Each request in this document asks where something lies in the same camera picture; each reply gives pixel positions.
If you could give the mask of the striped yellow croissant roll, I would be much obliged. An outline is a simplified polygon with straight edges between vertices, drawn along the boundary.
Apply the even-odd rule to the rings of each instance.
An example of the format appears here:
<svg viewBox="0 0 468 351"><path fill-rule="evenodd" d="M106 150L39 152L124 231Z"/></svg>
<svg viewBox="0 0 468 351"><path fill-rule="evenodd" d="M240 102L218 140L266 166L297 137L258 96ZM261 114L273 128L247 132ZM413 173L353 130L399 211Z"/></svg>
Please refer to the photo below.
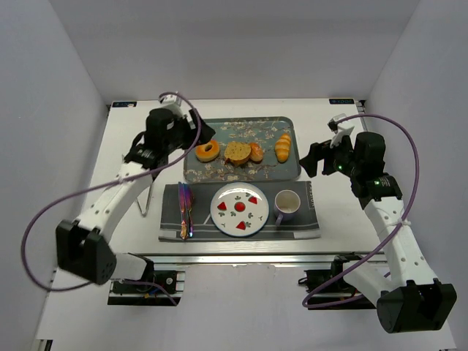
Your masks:
<svg viewBox="0 0 468 351"><path fill-rule="evenodd" d="M277 161L284 163L288 160L290 155L291 137L289 134L284 133L275 143L275 154Z"/></svg>

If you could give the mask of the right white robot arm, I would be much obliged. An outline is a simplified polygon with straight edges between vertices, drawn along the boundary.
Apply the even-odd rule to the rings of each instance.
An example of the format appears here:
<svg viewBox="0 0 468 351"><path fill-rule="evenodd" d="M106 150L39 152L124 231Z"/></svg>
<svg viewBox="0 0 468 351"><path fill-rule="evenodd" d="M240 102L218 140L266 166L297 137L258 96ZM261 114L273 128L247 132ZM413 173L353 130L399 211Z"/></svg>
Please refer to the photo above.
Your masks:
<svg viewBox="0 0 468 351"><path fill-rule="evenodd" d="M339 142L313 143L300 160L309 177L339 172L350 179L352 193L372 223L379 245L365 257L345 255L331 265L329 280L304 298L307 309L327 307L311 304L312 296L332 284L348 284L377 309L387 333L438 331L452 310L457 294L452 284L442 283L431 269L406 220L396 179L384 171L385 140L373 132L361 132L354 140L345 135Z"/></svg>

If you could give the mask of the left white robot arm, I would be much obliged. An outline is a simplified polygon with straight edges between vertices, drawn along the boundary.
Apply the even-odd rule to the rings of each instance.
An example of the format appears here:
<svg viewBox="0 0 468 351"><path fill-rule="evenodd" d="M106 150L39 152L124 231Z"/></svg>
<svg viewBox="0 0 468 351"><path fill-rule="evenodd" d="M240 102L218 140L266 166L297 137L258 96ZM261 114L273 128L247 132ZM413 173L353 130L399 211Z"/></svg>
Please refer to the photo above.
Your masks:
<svg viewBox="0 0 468 351"><path fill-rule="evenodd" d="M124 214L168 166L169 156L178 149L188 151L192 146L206 144L216 134L195 109L189 114L190 120L173 107L150 111L145 130L135 137L123 159L116 176L118 183L107 186L74 221L63 220L56 227L61 270L98 285L110 280L141 282L148 278L147 258L115 253L110 241Z"/></svg>

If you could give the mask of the brown bread slice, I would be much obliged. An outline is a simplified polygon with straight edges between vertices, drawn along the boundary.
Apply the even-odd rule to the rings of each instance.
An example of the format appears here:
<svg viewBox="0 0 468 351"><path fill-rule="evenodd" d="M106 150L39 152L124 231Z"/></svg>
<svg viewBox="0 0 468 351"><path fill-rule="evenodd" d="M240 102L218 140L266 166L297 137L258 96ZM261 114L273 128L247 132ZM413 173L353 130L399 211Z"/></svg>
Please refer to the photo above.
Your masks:
<svg viewBox="0 0 468 351"><path fill-rule="evenodd" d="M249 161L251 148L248 143L231 141L224 150L224 160L235 166L240 166Z"/></svg>

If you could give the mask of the orange glazed donut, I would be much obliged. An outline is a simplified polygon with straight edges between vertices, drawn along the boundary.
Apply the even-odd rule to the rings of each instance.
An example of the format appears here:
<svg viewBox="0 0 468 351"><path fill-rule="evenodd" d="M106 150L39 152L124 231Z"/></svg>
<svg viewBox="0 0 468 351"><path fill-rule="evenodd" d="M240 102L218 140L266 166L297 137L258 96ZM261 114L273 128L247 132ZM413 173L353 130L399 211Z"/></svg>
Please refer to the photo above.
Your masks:
<svg viewBox="0 0 468 351"><path fill-rule="evenodd" d="M218 157L219 152L220 148L216 140L211 140L195 148L195 156L200 162L213 161Z"/></svg>

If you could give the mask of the lavender ceramic mug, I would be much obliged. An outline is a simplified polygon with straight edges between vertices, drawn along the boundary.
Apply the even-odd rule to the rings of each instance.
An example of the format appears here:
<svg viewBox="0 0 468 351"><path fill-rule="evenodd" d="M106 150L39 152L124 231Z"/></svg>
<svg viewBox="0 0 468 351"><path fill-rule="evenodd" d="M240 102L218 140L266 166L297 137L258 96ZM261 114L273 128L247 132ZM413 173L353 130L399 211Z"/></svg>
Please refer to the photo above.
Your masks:
<svg viewBox="0 0 468 351"><path fill-rule="evenodd" d="M292 219L300 207L301 199L296 192L289 189L278 192L274 199L275 225Z"/></svg>

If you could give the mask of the small round glazed bun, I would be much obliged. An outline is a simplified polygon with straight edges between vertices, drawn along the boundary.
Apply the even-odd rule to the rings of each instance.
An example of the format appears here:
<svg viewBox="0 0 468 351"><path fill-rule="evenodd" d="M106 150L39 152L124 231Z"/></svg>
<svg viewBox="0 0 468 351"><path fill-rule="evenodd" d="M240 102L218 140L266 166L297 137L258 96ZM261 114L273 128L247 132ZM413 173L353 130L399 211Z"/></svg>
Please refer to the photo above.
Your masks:
<svg viewBox="0 0 468 351"><path fill-rule="evenodd" d="M256 163L263 160L263 150L257 143L250 143L251 153L249 158Z"/></svg>

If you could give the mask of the blue table label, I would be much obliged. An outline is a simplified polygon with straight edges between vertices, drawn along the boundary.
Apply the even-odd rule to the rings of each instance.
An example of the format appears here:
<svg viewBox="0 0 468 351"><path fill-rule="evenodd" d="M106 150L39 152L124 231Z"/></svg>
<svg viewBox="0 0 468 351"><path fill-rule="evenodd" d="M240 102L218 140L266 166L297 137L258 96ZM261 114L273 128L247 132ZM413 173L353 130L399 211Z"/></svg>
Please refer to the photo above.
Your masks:
<svg viewBox="0 0 468 351"><path fill-rule="evenodd" d="M350 98L330 98L328 101L331 105L354 105L355 104L354 99L350 99Z"/></svg>
<svg viewBox="0 0 468 351"><path fill-rule="evenodd" d="M136 107L136 101L120 101L120 102L113 102L111 107L112 108L127 108L127 107Z"/></svg>

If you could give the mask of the grey striped placemat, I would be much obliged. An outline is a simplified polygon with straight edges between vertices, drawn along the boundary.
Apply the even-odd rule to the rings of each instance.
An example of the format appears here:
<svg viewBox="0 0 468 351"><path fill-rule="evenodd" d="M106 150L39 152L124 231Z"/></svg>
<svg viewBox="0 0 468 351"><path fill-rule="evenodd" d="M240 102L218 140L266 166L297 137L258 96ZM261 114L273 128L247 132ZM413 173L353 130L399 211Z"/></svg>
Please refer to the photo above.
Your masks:
<svg viewBox="0 0 468 351"><path fill-rule="evenodd" d="M311 181L264 181L251 182L263 191L268 199L270 214L264 227L254 235L245 238L230 237L216 228L211 220L210 204L211 199L222 186L231 183L207 183L190 184L192 194L195 197L192 206L193 237L188 237L189 241L209 242L209 241L278 241L293 239L319 238L319 223L314 208ZM275 225L276 216L274 214L274 199L278 192L282 190L292 190L301 199L301 207L292 219Z"/></svg>

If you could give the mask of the iridescent fork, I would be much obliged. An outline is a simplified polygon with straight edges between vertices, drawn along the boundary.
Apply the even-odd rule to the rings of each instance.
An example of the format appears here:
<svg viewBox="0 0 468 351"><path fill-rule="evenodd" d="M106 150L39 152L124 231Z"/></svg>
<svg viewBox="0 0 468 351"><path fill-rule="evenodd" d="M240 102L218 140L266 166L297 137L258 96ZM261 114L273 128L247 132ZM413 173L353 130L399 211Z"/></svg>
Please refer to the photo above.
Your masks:
<svg viewBox="0 0 468 351"><path fill-rule="evenodd" d="M188 184L184 185L184 191L185 191L185 203L186 203L186 214L188 218L188 236L190 238L193 237L193 219L192 219L192 206L194 202L192 190L190 189Z"/></svg>

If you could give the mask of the left blue table label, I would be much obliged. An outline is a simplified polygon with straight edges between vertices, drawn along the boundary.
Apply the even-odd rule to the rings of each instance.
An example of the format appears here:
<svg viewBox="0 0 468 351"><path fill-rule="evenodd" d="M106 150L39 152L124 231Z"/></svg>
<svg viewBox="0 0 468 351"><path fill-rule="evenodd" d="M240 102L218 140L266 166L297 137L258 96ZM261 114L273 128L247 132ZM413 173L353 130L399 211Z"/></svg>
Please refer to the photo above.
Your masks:
<svg viewBox="0 0 468 351"><path fill-rule="evenodd" d="M111 107L112 108L127 108L127 107L136 107L136 101L120 101L120 102L113 102Z"/></svg>

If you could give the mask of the white strawberry pattern plate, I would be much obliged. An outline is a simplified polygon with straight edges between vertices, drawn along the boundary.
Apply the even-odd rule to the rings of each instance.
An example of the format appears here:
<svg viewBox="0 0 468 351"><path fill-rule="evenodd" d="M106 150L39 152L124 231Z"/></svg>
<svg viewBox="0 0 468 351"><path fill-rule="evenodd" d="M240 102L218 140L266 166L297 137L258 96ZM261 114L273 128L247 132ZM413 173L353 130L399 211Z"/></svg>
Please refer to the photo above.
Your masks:
<svg viewBox="0 0 468 351"><path fill-rule="evenodd" d="M217 229L230 237L254 235L264 227L269 214L267 197L249 183L224 185L211 199L211 220Z"/></svg>

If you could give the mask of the aluminium table edge rail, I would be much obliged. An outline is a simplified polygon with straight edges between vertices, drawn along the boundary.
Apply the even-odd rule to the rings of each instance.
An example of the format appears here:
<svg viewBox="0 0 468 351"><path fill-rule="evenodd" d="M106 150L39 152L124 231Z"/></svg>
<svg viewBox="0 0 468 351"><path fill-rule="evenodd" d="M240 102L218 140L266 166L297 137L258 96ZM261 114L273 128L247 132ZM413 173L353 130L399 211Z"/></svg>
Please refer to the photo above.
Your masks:
<svg viewBox="0 0 468 351"><path fill-rule="evenodd" d="M319 254L143 254L156 264L174 265L314 265L331 263L344 253Z"/></svg>

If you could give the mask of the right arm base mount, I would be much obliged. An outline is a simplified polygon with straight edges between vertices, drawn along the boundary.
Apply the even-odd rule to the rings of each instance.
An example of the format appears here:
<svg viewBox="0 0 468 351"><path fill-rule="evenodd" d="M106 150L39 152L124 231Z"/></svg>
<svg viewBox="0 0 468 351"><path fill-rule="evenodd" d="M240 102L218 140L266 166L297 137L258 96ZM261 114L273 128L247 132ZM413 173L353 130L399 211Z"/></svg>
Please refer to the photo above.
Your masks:
<svg viewBox="0 0 468 351"><path fill-rule="evenodd" d="M305 270L305 276L298 280L298 285L304 287L307 293L310 293L316 287L325 283L335 275L341 273L343 264L353 263L362 258L361 255L354 252L348 254L336 255L328 268L314 268ZM352 285L346 283L343 279L325 287L318 294L308 300L310 304L329 303L334 301L345 301L349 298L359 297L356 301L340 304L338 306L329 306L325 309L330 310L355 310L355 309L375 309L374 305Z"/></svg>

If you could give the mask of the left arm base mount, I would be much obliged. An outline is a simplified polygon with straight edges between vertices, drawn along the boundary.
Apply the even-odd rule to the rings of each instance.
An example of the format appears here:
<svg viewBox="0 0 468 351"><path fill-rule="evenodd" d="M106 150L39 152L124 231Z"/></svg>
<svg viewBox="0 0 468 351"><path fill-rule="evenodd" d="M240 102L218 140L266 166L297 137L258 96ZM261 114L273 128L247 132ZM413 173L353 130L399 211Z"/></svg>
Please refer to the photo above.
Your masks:
<svg viewBox="0 0 468 351"><path fill-rule="evenodd" d="M109 306L177 306L184 291L185 272L156 270L145 284L113 281L107 298Z"/></svg>

